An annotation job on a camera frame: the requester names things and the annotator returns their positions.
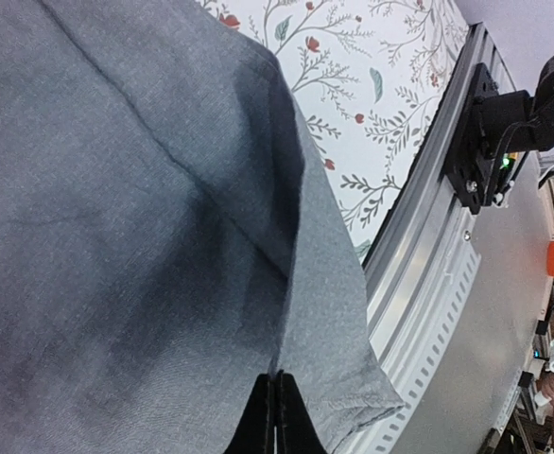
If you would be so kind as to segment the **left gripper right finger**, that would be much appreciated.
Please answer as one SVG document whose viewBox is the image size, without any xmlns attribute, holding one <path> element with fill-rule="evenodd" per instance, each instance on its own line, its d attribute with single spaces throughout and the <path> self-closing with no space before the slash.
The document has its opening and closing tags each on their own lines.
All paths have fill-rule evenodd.
<svg viewBox="0 0 554 454">
<path fill-rule="evenodd" d="M 278 373 L 275 397 L 276 452 L 326 454 L 292 374 Z"/>
</svg>

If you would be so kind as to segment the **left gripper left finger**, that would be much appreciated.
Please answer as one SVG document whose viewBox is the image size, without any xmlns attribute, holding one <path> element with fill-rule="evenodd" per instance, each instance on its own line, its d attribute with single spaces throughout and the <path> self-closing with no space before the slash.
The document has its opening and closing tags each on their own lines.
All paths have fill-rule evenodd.
<svg viewBox="0 0 554 454">
<path fill-rule="evenodd" d="M 275 390 L 269 375 L 259 375 L 225 454 L 271 454 L 275 448 Z"/>
</svg>

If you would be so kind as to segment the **grey long sleeve shirt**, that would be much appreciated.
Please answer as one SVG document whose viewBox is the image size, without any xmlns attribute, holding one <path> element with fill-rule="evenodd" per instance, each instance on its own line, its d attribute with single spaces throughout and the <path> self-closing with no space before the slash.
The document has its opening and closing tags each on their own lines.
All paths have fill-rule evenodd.
<svg viewBox="0 0 554 454">
<path fill-rule="evenodd" d="M 403 402 L 276 57 L 194 1 L 0 1 L 0 453 L 224 453 L 292 374 L 341 450 Z"/>
</svg>

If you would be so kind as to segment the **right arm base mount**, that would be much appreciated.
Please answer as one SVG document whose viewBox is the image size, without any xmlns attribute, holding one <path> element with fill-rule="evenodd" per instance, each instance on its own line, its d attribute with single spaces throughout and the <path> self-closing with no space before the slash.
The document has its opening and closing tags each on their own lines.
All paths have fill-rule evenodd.
<svg viewBox="0 0 554 454">
<path fill-rule="evenodd" d="M 489 183 L 499 183 L 500 139 L 508 126 L 528 120 L 530 107 L 527 91 L 500 94 L 487 65 L 475 66 L 443 165 L 443 175 L 472 214 L 487 205 Z"/>
</svg>

